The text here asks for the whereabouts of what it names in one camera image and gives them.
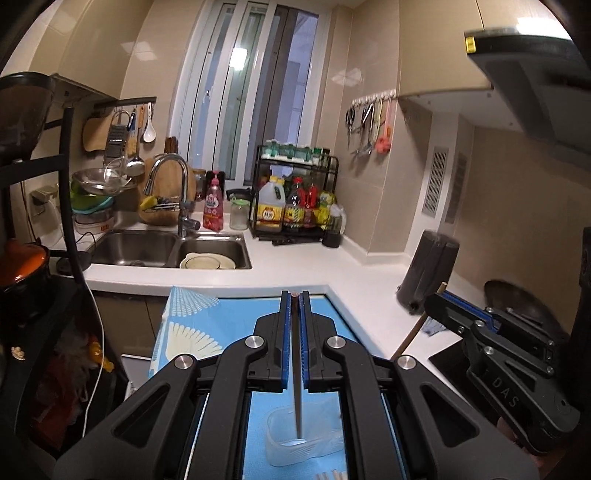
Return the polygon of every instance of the pot lid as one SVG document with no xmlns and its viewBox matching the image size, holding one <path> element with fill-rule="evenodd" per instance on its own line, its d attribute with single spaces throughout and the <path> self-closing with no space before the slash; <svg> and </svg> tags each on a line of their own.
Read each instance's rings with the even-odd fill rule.
<svg viewBox="0 0 591 480">
<path fill-rule="evenodd" d="M 47 259 L 47 251 L 35 244 L 21 244 L 15 238 L 7 240 L 0 257 L 0 287 L 8 287 L 28 277 Z"/>
</svg>

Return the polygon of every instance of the white feather pattern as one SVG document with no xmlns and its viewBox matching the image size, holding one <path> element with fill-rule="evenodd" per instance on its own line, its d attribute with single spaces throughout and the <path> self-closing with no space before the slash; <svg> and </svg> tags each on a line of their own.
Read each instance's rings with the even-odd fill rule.
<svg viewBox="0 0 591 480">
<path fill-rule="evenodd" d="M 213 307 L 219 303 L 216 297 L 203 295 L 185 288 L 173 287 L 170 291 L 171 317 L 186 317 L 200 312 L 203 309 Z"/>
<path fill-rule="evenodd" d="M 190 353 L 197 360 L 222 353 L 223 348 L 209 335 L 176 322 L 168 324 L 166 358 L 171 361 L 181 353 Z"/>
</svg>

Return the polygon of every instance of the range hood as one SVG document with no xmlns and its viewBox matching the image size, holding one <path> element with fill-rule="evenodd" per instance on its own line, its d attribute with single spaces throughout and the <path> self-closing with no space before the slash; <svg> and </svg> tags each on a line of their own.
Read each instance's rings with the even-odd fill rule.
<svg viewBox="0 0 591 480">
<path fill-rule="evenodd" d="M 591 170 L 591 70 L 571 40 L 485 30 L 467 33 L 466 49 L 527 135 Z"/>
</svg>

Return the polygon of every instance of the stainless steel sink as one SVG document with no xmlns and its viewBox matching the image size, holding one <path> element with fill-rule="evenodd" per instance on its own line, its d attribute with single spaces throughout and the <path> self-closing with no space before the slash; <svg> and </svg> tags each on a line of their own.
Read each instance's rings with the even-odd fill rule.
<svg viewBox="0 0 591 480">
<path fill-rule="evenodd" d="M 93 263 L 163 267 L 177 242 L 168 232 L 112 230 L 96 243 Z"/>
<path fill-rule="evenodd" d="M 97 241 L 92 262 L 177 268 L 191 252 L 225 255 L 234 261 L 236 269 L 252 268 L 242 235 L 214 232 L 179 238 L 173 233 L 154 230 L 111 230 Z"/>
<path fill-rule="evenodd" d="M 178 248 L 175 267 L 178 267 L 188 253 L 220 254 L 231 258 L 236 269 L 252 268 L 248 258 L 246 243 L 242 235 L 225 235 L 223 233 L 196 233 L 184 238 Z"/>
</svg>

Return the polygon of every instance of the frying pan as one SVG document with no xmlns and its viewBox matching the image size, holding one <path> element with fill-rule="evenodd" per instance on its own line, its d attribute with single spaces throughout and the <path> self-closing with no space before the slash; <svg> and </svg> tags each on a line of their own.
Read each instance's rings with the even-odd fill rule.
<svg viewBox="0 0 591 480">
<path fill-rule="evenodd" d="M 569 336 L 552 311 L 535 295 L 504 280 L 489 280 L 484 284 L 486 306 L 497 310 L 512 308 L 515 312 L 537 320 L 556 342 L 565 343 Z"/>
</svg>

